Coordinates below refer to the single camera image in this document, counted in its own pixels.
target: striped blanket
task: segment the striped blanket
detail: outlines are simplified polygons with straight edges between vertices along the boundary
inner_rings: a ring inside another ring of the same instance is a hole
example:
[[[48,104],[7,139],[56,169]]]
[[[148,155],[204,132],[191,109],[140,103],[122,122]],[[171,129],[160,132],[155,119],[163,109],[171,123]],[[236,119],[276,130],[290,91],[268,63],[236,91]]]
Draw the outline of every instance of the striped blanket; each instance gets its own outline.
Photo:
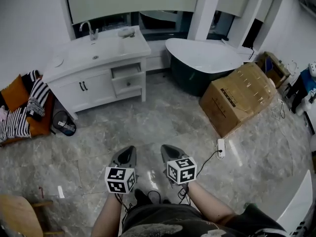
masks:
[[[0,122],[0,143],[17,137],[31,137],[30,125],[26,121],[26,107],[9,112],[6,120]]]
[[[40,121],[45,115],[44,104],[50,90],[37,77],[37,71],[29,72],[22,77],[23,83],[30,93],[30,98],[26,106],[9,112],[6,120],[0,122],[0,143],[12,138],[31,137],[30,124],[26,121],[26,117]]]

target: gray tile floor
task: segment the gray tile floor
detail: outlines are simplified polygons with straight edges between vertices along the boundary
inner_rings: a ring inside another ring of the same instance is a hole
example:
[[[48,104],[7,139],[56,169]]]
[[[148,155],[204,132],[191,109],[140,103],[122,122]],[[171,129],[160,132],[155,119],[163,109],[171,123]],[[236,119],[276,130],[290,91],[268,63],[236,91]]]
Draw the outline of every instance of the gray tile floor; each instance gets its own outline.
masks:
[[[246,202],[260,202],[284,178],[313,169],[309,128],[288,108],[285,119],[275,119],[270,109],[278,98],[228,136],[226,157],[214,157],[198,177],[236,212]],[[145,103],[137,97],[86,110],[76,124],[72,137],[57,133],[0,149],[0,193],[35,202],[43,200],[42,187],[44,200],[54,201],[45,210],[51,227],[70,237],[89,236],[108,194],[105,167],[117,150],[137,147],[137,187],[179,202],[179,188],[172,189],[162,173],[160,146],[182,148],[200,167],[219,138],[198,98],[181,91],[168,73],[147,76]],[[59,185],[64,199],[57,196]],[[132,194],[125,201],[135,203]]]

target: cabinet drawer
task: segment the cabinet drawer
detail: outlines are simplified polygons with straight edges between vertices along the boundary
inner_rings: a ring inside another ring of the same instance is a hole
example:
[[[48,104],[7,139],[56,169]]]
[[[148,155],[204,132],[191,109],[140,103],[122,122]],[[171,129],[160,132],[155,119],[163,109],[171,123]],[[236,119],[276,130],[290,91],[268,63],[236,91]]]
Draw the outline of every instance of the cabinet drawer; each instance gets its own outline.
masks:
[[[145,86],[145,72],[140,72],[138,65],[113,69],[112,75],[116,95],[141,89]]]

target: cabinet door handle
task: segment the cabinet door handle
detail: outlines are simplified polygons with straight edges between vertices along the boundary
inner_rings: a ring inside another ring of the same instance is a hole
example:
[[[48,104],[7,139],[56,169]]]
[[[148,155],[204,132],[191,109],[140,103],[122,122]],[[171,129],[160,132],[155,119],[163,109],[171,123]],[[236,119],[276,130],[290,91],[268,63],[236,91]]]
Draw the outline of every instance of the cabinet door handle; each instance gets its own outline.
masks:
[[[84,87],[85,90],[88,90],[87,87],[86,87],[85,84],[84,84],[84,81],[83,81],[83,87]]]
[[[81,82],[79,82],[79,84],[80,84],[80,88],[81,88],[81,90],[82,90],[82,91],[84,91],[84,89],[82,88]]]

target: marker cube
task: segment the marker cube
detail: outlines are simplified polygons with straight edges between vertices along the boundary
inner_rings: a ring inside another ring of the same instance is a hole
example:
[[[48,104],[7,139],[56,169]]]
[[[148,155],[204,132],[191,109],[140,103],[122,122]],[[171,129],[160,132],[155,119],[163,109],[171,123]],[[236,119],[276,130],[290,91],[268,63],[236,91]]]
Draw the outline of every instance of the marker cube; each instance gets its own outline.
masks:
[[[194,181],[197,178],[197,164],[193,157],[168,161],[167,176],[177,184]]]
[[[136,183],[134,168],[112,168],[105,170],[105,183],[109,193],[128,194]]]

